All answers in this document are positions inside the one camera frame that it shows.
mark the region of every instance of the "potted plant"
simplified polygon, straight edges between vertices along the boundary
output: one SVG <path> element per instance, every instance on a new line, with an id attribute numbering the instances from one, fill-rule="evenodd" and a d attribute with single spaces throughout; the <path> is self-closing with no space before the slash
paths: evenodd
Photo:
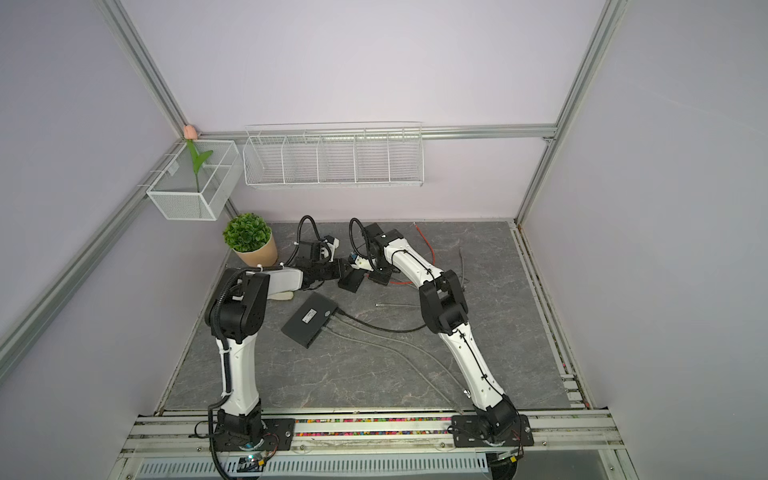
<path id="1" fill-rule="evenodd" d="M 241 214 L 230 220 L 223 232 L 224 241 L 248 266 L 272 266 L 277 262 L 277 247 L 272 229 L 262 217 Z"/>

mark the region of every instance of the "green foliage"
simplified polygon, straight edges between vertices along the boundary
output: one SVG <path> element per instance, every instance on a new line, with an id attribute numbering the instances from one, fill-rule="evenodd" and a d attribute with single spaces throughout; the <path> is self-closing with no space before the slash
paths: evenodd
<path id="1" fill-rule="evenodd" d="M 197 179 L 197 172 L 200 171 L 200 167 L 203 166 L 203 163 L 208 160 L 208 157 L 210 157 L 214 151 L 208 150 L 204 151 L 202 154 L 198 154 L 192 140 L 187 140 L 187 148 L 189 149 L 190 156 L 192 157 L 192 170 L 194 171 L 194 181 L 197 185 L 197 192 L 200 193 L 200 181 Z"/>
<path id="2" fill-rule="evenodd" d="M 224 241 L 237 252 L 253 252 L 270 241 L 270 229 L 262 217 L 242 214 L 230 220 L 224 230 Z"/>

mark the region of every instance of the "black mounting plate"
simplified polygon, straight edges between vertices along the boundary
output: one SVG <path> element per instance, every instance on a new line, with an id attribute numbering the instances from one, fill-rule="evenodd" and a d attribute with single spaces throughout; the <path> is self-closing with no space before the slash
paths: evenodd
<path id="1" fill-rule="evenodd" d="M 528 422 L 526 415 L 520 415 L 519 420 L 512 424 L 512 430 L 521 435 L 521 440 L 524 447 L 530 447 L 533 445 L 533 434 L 531 433 L 531 424 Z M 456 427 L 452 432 L 453 445 L 456 447 L 482 447 L 490 446 L 483 442 L 480 435 L 472 436 L 470 432 L 479 432 L 478 429 L 478 416 L 477 415 L 454 415 L 451 417 L 451 425 Z M 510 435 L 508 439 L 504 441 L 505 447 L 517 446 L 518 440 L 514 435 Z"/>
<path id="2" fill-rule="evenodd" d="M 266 426 L 264 432 L 272 433 L 279 439 L 277 449 L 290 450 L 290 443 L 293 440 L 293 426 L 296 424 L 296 419 L 262 419 L 262 422 Z M 242 450 L 239 447 L 239 445 L 243 444 L 242 438 L 231 435 L 228 432 L 214 433 L 214 443 L 217 452 L 247 452 L 247 450 Z M 255 450 L 271 451 L 274 448 L 275 437 L 265 435 L 264 442 L 257 446 Z"/>

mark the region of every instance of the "white mesh basket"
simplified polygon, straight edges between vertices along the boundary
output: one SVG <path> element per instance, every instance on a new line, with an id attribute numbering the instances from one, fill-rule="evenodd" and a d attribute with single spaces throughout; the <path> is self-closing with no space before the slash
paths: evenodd
<path id="1" fill-rule="evenodd" d="M 419 127 L 339 131 L 260 131 L 243 146 L 253 187 L 421 185 Z"/>
<path id="2" fill-rule="evenodd" d="M 234 190 L 243 164 L 235 142 L 231 140 L 197 140 L 199 153 L 214 151 L 198 171 L 197 191 L 192 156 L 186 145 L 177 152 L 147 195 L 168 220 L 216 220 Z"/>

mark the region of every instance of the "red cable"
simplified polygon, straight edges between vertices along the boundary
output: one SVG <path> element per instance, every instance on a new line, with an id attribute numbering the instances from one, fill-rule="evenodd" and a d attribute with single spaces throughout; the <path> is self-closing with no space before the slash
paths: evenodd
<path id="1" fill-rule="evenodd" d="M 429 251 L 432 252 L 432 265 L 434 265 L 435 264 L 435 251 L 432 249 L 432 245 L 429 244 L 429 241 L 427 240 L 427 237 L 424 237 L 424 234 L 422 233 L 422 229 L 419 228 L 419 225 L 416 225 L 414 223 L 413 226 L 416 227 L 416 229 L 419 231 L 419 235 L 422 236 L 422 238 L 424 239 L 424 241 L 427 244 L 427 247 L 429 247 Z M 413 282 L 392 282 L 390 280 L 390 283 L 392 285 L 410 285 Z"/>

